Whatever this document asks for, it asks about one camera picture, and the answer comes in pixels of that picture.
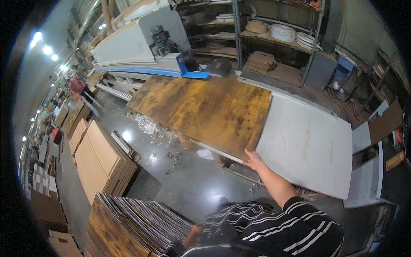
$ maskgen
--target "white table surface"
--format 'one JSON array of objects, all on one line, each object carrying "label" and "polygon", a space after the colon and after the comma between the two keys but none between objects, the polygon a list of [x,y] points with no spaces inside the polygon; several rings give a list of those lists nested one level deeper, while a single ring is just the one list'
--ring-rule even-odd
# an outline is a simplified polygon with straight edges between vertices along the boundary
[{"label": "white table surface", "polygon": [[282,90],[273,92],[256,152],[290,183],[347,199],[351,125],[317,104]]},{"label": "white table surface", "polygon": [[40,154],[39,154],[39,161],[41,163],[44,163],[44,159],[46,158],[47,143],[48,143],[48,135],[43,135],[43,141],[40,146]]},{"label": "white table surface", "polygon": [[59,114],[60,114],[60,111],[61,111],[61,108],[59,108],[58,106],[56,106],[55,108],[54,108],[54,115],[57,117]]}]

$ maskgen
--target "dust collection pipe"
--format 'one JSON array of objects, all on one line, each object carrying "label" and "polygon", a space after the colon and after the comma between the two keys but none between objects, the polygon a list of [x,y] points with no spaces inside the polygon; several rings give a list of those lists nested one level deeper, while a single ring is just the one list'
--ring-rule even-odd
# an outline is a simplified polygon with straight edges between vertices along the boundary
[{"label": "dust collection pipe", "polygon": [[[103,14],[102,16],[104,17],[104,10],[105,7],[102,4],[102,9],[103,9]],[[104,22],[106,23],[106,27],[103,28],[102,34],[100,35],[100,41],[102,41],[106,35],[107,35],[107,29],[108,29],[108,24],[110,25],[111,30],[114,32],[113,27],[111,25],[111,17],[113,17],[113,12],[114,12],[114,0],[109,0],[109,8],[108,8],[108,12],[109,12],[109,22],[106,21],[106,19],[104,18]]]},{"label": "dust collection pipe", "polygon": [[[108,3],[107,3],[107,0],[101,0],[101,3],[102,3],[103,17],[104,17],[104,22],[106,24],[107,34],[110,35],[114,33],[114,30],[113,30],[113,27],[111,26],[111,17],[110,17]],[[113,6],[114,1],[110,0],[110,4],[111,6]]]},{"label": "dust collection pipe", "polygon": [[91,17],[93,16],[96,7],[100,4],[101,0],[95,0],[94,3],[90,4],[87,12],[86,12],[86,16],[83,20],[83,24],[81,25],[79,32],[77,34],[77,37],[74,39],[73,42],[73,51],[72,51],[72,61],[75,59],[76,56],[76,48],[79,44],[80,38],[83,36],[85,29],[88,27]]}]

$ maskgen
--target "stack of wooden panels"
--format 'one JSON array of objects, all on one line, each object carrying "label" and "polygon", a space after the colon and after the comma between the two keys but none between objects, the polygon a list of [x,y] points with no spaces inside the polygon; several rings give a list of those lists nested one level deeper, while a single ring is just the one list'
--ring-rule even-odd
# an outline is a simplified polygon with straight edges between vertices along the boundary
[{"label": "stack of wooden panels", "polygon": [[55,167],[55,156],[53,155],[48,158],[47,174],[55,178],[56,167]]},{"label": "stack of wooden panels", "polygon": [[69,141],[70,150],[72,152],[73,157],[81,141],[83,140],[85,133],[87,132],[87,129],[88,129],[88,123],[84,118],[82,118],[80,122],[77,124],[76,129],[74,130],[72,139],[70,139]]},{"label": "stack of wooden panels", "polygon": [[90,205],[97,192],[121,196],[137,170],[137,165],[95,121],[87,129],[75,158]]},{"label": "stack of wooden panels", "polygon": [[37,163],[34,164],[33,189],[53,198],[58,197],[55,178],[47,174]]},{"label": "stack of wooden panels", "polygon": [[184,240],[191,227],[163,204],[98,193],[84,256],[160,256],[172,240]]},{"label": "stack of wooden panels", "polygon": [[87,84],[91,92],[94,92],[94,90],[96,89],[95,88],[96,84],[100,82],[100,80],[104,77],[106,72],[107,71],[102,71],[102,72],[94,71],[93,74],[90,75],[90,77],[87,79]]},{"label": "stack of wooden panels", "polygon": [[88,108],[81,100],[77,100],[73,103],[73,108],[71,108],[71,113],[69,114],[68,120],[64,125],[64,133],[67,139],[71,139],[77,124],[82,118],[87,118],[90,114],[90,108]]}]

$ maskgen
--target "concrete floor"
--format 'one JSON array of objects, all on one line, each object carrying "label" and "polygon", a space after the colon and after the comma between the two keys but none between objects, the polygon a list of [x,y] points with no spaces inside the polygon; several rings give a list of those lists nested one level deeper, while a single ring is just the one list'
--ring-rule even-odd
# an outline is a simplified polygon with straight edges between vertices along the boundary
[{"label": "concrete floor", "polygon": [[[97,97],[104,110],[97,108],[101,117],[95,120],[108,131],[117,130],[141,155],[138,176],[132,179],[124,196],[164,202],[197,223],[202,223],[204,217],[215,210],[220,197],[233,202],[261,201],[270,203],[279,210],[265,188],[249,192],[251,182],[222,172],[213,161],[199,157],[197,149],[185,150],[173,133],[158,130],[159,137],[144,133],[141,124],[135,121],[136,116],[127,115],[130,109],[125,106],[126,101],[104,91],[97,93]],[[175,163],[166,157],[168,152],[181,153],[181,164],[178,165],[177,172],[165,175],[164,172],[172,170]],[[60,160],[57,172],[60,200],[71,234],[84,251],[91,207],[73,164],[66,138]],[[253,171],[242,165],[237,165],[236,169],[247,176],[255,176]],[[319,198],[312,204],[327,212],[344,227],[346,234],[342,255],[356,252],[365,245],[375,224],[378,206],[345,209],[342,200],[331,197]]]}]

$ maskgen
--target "person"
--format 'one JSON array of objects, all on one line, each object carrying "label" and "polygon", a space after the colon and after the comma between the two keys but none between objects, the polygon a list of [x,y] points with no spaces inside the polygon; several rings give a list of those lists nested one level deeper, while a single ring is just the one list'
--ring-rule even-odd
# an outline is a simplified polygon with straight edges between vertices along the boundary
[{"label": "person", "polygon": [[74,76],[71,79],[66,80],[66,85],[70,88],[70,92],[72,95],[74,94],[80,94],[84,96],[84,98],[89,102],[90,104],[93,104],[93,100],[90,99],[90,97],[87,95],[89,94],[92,98],[96,98],[94,94],[88,89],[86,84],[81,80],[81,78]]},{"label": "person", "polygon": [[[194,225],[182,242],[174,240],[162,257],[337,256],[344,231],[326,213],[297,196],[293,186],[273,172],[256,152],[243,164],[255,170],[281,207],[257,202],[220,204],[204,225]],[[194,246],[199,239],[201,247]]]},{"label": "person", "polygon": [[57,102],[57,100],[56,100],[56,99],[54,99],[54,98],[53,98],[53,99],[51,100],[51,102],[53,103],[53,105],[54,105],[54,106],[56,106],[56,107],[59,107],[59,108],[60,108],[60,104],[59,104],[59,102]]}]

